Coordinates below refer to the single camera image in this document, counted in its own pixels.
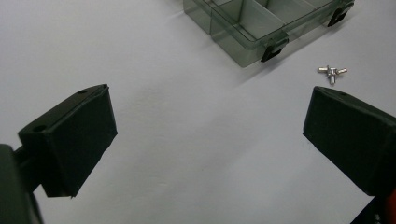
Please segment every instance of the compartment box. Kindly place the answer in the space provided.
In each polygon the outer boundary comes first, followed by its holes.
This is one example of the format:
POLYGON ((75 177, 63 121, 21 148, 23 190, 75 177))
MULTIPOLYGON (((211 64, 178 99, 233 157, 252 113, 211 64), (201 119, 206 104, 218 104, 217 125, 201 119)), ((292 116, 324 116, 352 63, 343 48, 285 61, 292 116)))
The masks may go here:
POLYGON ((292 40, 342 20, 354 0, 184 0, 184 11, 240 66, 276 56, 292 40))

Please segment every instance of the metal screw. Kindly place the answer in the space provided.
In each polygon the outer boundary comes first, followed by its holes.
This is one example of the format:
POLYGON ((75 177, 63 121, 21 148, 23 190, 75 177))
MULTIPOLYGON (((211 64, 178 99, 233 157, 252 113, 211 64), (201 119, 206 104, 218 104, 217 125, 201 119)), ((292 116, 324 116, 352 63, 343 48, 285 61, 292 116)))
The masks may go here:
POLYGON ((343 69, 330 68, 330 66, 327 65, 327 67, 320 67, 318 69, 318 72, 326 73, 327 78, 330 80, 330 84, 333 86, 335 84, 336 77, 347 72, 347 69, 346 68, 343 68, 343 69))

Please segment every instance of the green translucent box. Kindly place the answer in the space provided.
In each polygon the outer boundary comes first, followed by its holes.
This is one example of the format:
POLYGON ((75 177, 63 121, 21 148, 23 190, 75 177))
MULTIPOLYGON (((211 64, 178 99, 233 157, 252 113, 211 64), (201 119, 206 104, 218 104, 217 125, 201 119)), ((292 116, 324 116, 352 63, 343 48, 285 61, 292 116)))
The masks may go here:
POLYGON ((276 56, 325 22, 342 20, 354 0, 183 0, 184 11, 240 66, 276 56))

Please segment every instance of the storage organizer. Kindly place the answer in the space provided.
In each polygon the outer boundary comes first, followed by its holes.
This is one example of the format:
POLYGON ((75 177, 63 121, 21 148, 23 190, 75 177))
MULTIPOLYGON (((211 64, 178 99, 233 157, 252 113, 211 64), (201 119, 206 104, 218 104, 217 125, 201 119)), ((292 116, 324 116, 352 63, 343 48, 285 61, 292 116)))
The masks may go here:
POLYGON ((184 11, 240 66, 276 56, 295 38, 342 20, 354 0, 184 0, 184 11))

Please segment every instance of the screw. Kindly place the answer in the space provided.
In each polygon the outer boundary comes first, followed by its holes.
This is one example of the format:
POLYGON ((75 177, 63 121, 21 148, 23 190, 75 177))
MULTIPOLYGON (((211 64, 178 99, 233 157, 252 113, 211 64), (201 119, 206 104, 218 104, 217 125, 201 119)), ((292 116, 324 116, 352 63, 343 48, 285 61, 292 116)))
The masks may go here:
POLYGON ((326 73, 327 78, 330 80, 330 84, 333 86, 335 84, 336 77, 347 72, 347 69, 346 68, 336 69, 336 68, 331 68, 329 65, 327 65, 327 67, 320 67, 318 69, 318 72, 326 73))

